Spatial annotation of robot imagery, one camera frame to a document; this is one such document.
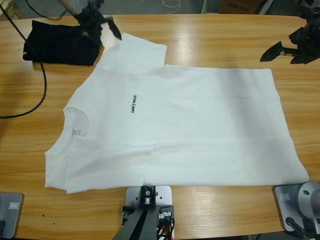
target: wood grain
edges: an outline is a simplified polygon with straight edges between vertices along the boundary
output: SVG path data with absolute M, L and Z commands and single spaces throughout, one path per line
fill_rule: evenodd
M 297 154 L 312 181 L 320 181 L 320 61 L 290 65 L 290 57 L 260 63 L 278 41 L 303 27 L 298 17 L 271 15 L 119 15 L 122 32 L 168 45 L 166 63 L 211 68 L 270 68 Z M 51 24 L 76 25 L 71 17 Z M 26 36 L 31 19 L 15 23 Z M 108 27 L 108 49 L 116 43 Z M 29 110 L 41 99 L 38 64 L 23 61 L 23 40 L 0 22 L 0 115 Z M 0 192 L 25 195 L 17 237 L 111 239 L 120 229 L 125 188 L 66 195 L 44 188 L 45 156 L 64 123 L 63 107 L 94 67 L 45 64 L 48 92 L 34 113 L 0 121 Z M 281 231 L 271 186 L 173 186 L 176 239 Z

